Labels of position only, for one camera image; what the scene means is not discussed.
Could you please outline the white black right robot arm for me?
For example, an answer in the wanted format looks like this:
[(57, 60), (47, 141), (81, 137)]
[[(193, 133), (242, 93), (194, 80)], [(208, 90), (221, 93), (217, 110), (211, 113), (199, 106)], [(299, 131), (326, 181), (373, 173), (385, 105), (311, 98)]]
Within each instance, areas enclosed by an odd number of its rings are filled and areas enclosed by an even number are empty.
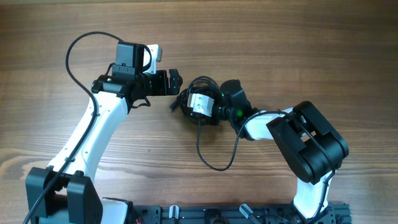
[(330, 182), (349, 148), (315, 105), (303, 101), (286, 110), (253, 108), (239, 80), (210, 85), (200, 94), (205, 116), (229, 121), (238, 139), (273, 140), (297, 177), (293, 206), (305, 223), (315, 223), (328, 206)]

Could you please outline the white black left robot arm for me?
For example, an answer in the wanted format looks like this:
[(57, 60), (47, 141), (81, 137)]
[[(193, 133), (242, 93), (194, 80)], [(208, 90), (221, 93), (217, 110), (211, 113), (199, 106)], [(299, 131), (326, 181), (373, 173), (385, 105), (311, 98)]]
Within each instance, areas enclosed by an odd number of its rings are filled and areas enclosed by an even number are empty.
[(44, 169), (34, 167), (25, 180), (26, 223), (141, 223), (133, 203), (100, 198), (94, 180), (102, 155), (119, 124), (148, 96), (177, 95), (182, 78), (176, 69), (158, 70), (159, 45), (119, 42), (116, 61), (92, 84), (86, 111), (63, 149)]

